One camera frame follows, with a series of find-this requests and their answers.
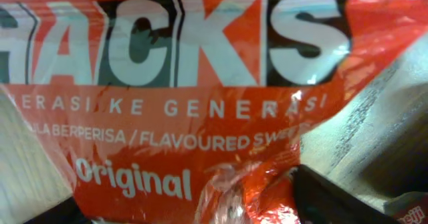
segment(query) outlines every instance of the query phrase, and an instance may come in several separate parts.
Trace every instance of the red candy wrapper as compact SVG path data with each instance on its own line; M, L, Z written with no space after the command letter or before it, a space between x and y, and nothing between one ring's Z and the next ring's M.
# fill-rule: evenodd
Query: red candy wrapper
M427 31L426 0L0 0L0 81L82 212L299 223L298 137Z

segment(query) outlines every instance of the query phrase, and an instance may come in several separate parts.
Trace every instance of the red plastic wrapper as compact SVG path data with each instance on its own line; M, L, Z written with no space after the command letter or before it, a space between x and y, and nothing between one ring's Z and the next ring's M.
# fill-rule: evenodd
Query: red plastic wrapper
M82 212L299 223L299 134L427 31L426 0L0 0L0 81Z

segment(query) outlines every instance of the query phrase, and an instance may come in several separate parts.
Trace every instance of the black object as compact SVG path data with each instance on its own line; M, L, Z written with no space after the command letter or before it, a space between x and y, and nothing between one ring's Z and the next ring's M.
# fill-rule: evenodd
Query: black object
M72 197L56 205L52 209L34 217L25 224L91 224L91 220L83 216Z
M305 165L293 176L293 195L301 223L397 224Z

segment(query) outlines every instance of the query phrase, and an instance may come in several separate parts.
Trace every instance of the wooden table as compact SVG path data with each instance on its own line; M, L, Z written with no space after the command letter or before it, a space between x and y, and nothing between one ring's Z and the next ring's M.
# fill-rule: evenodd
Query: wooden table
M302 162L374 207L427 172L428 37L331 120L302 137ZM0 100L0 224L22 223L71 195L37 140Z

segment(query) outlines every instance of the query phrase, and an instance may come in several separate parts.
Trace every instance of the red candy packet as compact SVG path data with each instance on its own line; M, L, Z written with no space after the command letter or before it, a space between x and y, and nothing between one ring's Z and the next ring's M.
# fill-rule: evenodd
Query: red candy packet
M425 0L0 2L1 87L82 212L133 223L298 223L297 137L428 24Z

